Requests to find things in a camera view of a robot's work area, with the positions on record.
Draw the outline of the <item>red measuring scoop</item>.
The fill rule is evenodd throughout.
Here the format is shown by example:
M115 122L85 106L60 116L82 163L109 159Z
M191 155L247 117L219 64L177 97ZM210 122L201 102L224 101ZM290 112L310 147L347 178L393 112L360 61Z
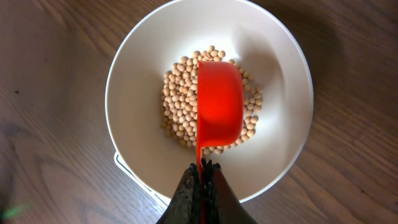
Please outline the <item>red measuring scoop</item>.
M202 181L202 148L226 146L237 139L243 122L240 74L227 62L200 61L197 83L197 166ZM201 191L201 221L204 204Z

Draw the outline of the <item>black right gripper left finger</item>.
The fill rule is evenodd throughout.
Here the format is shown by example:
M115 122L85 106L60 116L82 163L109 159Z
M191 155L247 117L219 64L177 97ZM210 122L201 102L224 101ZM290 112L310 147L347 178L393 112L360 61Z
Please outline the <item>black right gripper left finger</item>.
M157 224L200 224L201 185L197 166L191 163Z

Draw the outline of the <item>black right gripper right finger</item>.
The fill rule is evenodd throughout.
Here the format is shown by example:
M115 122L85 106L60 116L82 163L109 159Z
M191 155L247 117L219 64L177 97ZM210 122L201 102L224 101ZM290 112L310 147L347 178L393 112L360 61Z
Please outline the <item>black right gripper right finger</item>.
M221 166L201 159L205 224L257 224L244 209L228 181Z

